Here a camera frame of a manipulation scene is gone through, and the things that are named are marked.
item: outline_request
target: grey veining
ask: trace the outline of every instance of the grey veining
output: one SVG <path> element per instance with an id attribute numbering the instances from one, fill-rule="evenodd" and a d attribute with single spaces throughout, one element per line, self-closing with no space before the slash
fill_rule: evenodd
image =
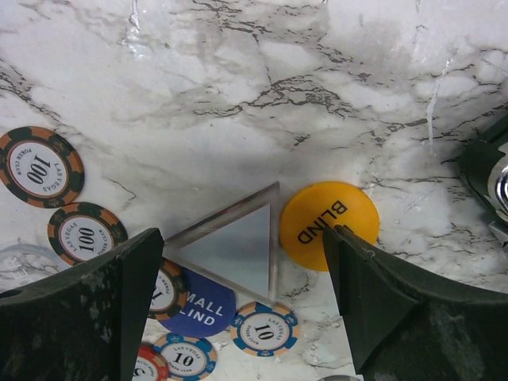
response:
<path id="1" fill-rule="evenodd" d="M 498 0 L 4 0 L 0 133 L 65 136 L 86 167 L 79 201 L 131 235 L 169 237 L 275 180 L 285 202 L 338 179 L 378 207 L 379 247 L 508 292 L 508 259 L 456 167 L 508 109 L 507 15 Z M 52 211 L 5 187 L 0 202 L 4 238 L 48 246 Z M 297 347 L 256 359 L 223 333 L 210 380 L 352 374 L 329 277 L 280 257 Z M 162 332 L 148 324 L 150 340 Z"/>

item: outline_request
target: blue poker chip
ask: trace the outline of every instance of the blue poker chip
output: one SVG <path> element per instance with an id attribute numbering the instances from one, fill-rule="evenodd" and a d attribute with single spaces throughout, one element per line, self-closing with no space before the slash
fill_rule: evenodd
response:
<path id="1" fill-rule="evenodd" d="M 298 340 L 300 327 L 293 311 L 277 303 L 272 309 L 258 302 L 238 310 L 231 324 L 233 343 L 249 355 L 283 354 Z"/>
<path id="2" fill-rule="evenodd" d="M 217 364 L 217 352 L 207 339 L 168 333 L 157 340 L 153 348 L 167 361 L 171 379 L 205 379 Z"/>
<path id="3" fill-rule="evenodd" d="M 237 312 L 237 298 L 224 287 L 200 274 L 182 269 L 187 286 L 187 302 L 182 310 L 166 320 L 164 327 L 186 337 L 210 337 L 227 329 Z"/>

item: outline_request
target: poker chip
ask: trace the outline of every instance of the poker chip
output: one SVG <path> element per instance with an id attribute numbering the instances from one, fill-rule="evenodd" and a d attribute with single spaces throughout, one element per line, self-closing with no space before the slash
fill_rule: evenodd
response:
<path id="1" fill-rule="evenodd" d="M 279 221 L 280 244 L 299 265 L 328 271 L 323 231 L 342 225 L 358 237 L 375 243 L 379 215 L 359 188 L 338 181 L 317 183 L 299 191 L 284 207 Z"/>
<path id="2" fill-rule="evenodd" d="M 182 310 L 186 301 L 187 289 L 183 284 L 181 268 L 163 258 L 148 317 L 157 320 L 171 318 Z"/>
<path id="3" fill-rule="evenodd" d="M 65 139 L 29 126 L 0 138 L 0 179 L 32 206 L 59 208 L 81 192 L 85 173 L 77 151 Z"/>
<path id="4" fill-rule="evenodd" d="M 141 343 L 134 367 L 133 381 L 166 381 L 167 361 L 150 344 Z"/>
<path id="5" fill-rule="evenodd" d="M 0 292 L 47 278 L 69 268 L 52 250 L 34 244 L 0 247 Z"/>
<path id="6" fill-rule="evenodd" d="M 298 319 L 286 306 L 272 309 L 258 302 L 240 308 L 231 324 L 231 337 L 239 349 L 258 357 L 278 356 L 298 340 Z"/>
<path id="7" fill-rule="evenodd" d="M 126 241 L 127 232 L 120 220 L 102 206 L 75 202 L 51 216 L 48 238 L 56 254 L 74 265 Z"/>
<path id="8" fill-rule="evenodd" d="M 215 369 L 217 352 L 206 339 L 184 337 L 177 333 L 162 336 L 153 347 L 166 359 L 171 379 L 197 381 Z"/>
<path id="9" fill-rule="evenodd" d="M 235 293 L 184 267 L 182 277 L 188 289 L 187 302 L 177 315 L 159 323 L 173 333 L 196 338 L 227 329 L 237 312 Z"/>

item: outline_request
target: red poker chip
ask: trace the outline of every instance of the red poker chip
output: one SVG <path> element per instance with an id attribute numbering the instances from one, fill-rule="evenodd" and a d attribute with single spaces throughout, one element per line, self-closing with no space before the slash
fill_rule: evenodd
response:
<path id="1" fill-rule="evenodd" d="M 166 359 L 154 351 L 150 344 L 141 343 L 134 367 L 133 380 L 136 380 L 137 377 L 144 381 L 166 381 L 169 378 Z"/>

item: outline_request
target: clear acrylic triangle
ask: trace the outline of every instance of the clear acrylic triangle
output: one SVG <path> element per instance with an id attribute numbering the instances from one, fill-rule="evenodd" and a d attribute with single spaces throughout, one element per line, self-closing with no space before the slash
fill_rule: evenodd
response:
<path id="1" fill-rule="evenodd" d="M 277 298 L 279 183 L 166 239 L 163 256 L 258 302 Z"/>

